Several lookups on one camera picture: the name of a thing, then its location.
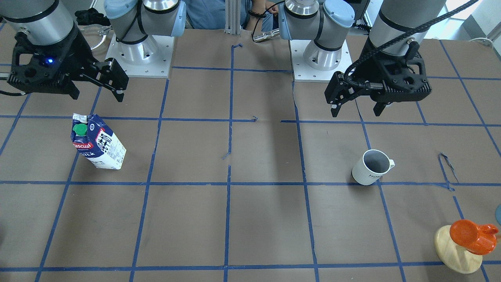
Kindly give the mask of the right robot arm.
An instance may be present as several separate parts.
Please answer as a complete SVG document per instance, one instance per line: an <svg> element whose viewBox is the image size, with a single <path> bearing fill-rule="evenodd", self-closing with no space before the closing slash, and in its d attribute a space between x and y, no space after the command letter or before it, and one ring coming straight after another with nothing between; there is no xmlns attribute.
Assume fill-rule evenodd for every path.
<svg viewBox="0 0 501 282"><path fill-rule="evenodd" d="M95 59L78 23L59 0L2 0L1 17L15 30L11 71L1 79L30 93L77 99L75 81L109 89L123 100L130 77L168 78L175 37L183 35L181 0L106 0L114 31L107 59Z"/></svg>

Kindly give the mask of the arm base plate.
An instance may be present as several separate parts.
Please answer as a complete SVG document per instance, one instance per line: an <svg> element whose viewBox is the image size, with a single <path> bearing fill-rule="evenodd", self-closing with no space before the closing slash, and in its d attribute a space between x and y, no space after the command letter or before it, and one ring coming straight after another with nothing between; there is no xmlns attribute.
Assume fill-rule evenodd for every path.
<svg viewBox="0 0 501 282"><path fill-rule="evenodd" d="M106 57L115 58L130 78L168 78L175 37L150 35L145 41L127 45L114 35Z"/></svg>
<svg viewBox="0 0 501 282"><path fill-rule="evenodd" d="M289 43L295 82L329 83L336 71L344 73L352 64L346 41L336 51L322 50L312 40Z"/></svg>

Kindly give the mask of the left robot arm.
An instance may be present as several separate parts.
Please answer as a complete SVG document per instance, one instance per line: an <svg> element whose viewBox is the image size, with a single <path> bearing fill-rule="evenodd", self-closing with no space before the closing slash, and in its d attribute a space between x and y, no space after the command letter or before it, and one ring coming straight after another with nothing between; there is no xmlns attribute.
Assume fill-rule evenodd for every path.
<svg viewBox="0 0 501 282"><path fill-rule="evenodd" d="M415 102L432 91L419 54L429 28L439 22L444 0L385 0L358 60L336 71L324 91L337 117L342 105L368 95L380 116L394 102ZM286 0L279 9L280 36L308 40L304 59L312 68L332 70L355 23L353 7L343 0Z"/></svg>

